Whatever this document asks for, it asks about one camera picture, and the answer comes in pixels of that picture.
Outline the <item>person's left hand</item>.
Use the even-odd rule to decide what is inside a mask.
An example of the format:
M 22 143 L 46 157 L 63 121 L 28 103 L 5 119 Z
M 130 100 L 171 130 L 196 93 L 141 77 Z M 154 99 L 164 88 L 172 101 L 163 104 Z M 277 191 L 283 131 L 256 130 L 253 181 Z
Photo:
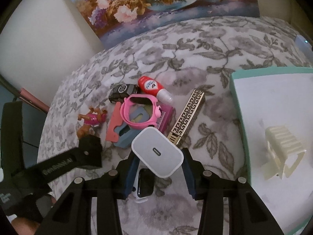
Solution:
M 56 199 L 51 194 L 40 198 L 29 195 L 17 206 L 17 212 L 6 218 L 17 234 L 35 234 L 55 203 Z

